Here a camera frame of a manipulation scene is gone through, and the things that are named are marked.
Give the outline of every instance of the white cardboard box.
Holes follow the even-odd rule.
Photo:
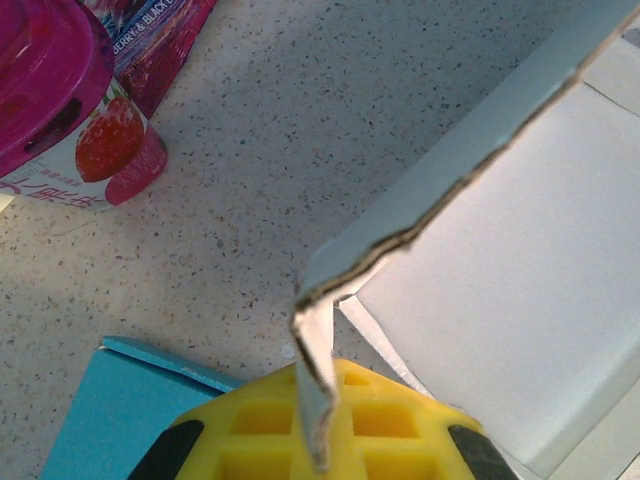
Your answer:
[[[335,305],[527,480],[640,452],[639,13],[593,2],[312,258],[292,329],[320,467]]]

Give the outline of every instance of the strawberry label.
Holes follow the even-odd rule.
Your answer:
[[[0,178],[0,193],[104,209],[137,195],[166,162],[162,140],[112,80],[102,103],[78,128]]]

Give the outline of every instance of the pink yogurt cup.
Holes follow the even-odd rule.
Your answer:
[[[0,193],[82,208],[129,200],[167,152],[114,80],[106,30],[76,0],[5,2]]]

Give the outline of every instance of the cardboard edge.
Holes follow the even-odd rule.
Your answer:
[[[629,459],[640,452],[640,429],[629,428],[629,419],[638,419],[640,381],[622,397],[616,406],[589,432],[578,446],[554,470],[548,480],[567,478],[618,478],[629,466]],[[619,432],[625,431],[624,447],[617,441]],[[607,468],[605,460],[614,458],[615,465]],[[596,459],[588,465],[585,458]]]
[[[240,387],[243,382],[172,353],[129,337],[106,336],[98,349],[107,349],[141,362],[177,373],[222,393]]]
[[[329,468],[329,445],[324,434],[339,402],[333,366],[333,301],[320,300],[316,308],[293,316],[291,333],[302,361],[296,362],[298,413],[302,433],[318,472]]]
[[[434,398],[424,383],[411,371],[400,354],[393,347],[380,324],[369,313],[357,295],[351,295],[337,304],[349,322],[360,335],[376,350],[402,381],[423,395]]]
[[[513,473],[516,474],[519,480],[549,480],[549,479],[544,479],[542,477],[539,477],[538,475],[533,473],[529,468],[525,467],[524,465],[522,465],[522,463],[520,463],[518,460],[512,457],[511,454],[507,452],[504,448],[502,448],[500,445],[495,445],[495,447],[500,452],[500,455],[504,457],[506,462],[509,464],[509,466],[513,470]]]
[[[617,75],[612,78],[611,72]],[[586,69],[582,80],[619,107],[640,117],[640,100],[636,94],[639,72],[640,49],[618,37]]]

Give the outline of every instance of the blue cardboard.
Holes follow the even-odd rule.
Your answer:
[[[105,337],[40,479],[124,480],[179,415],[240,384],[136,340]]]

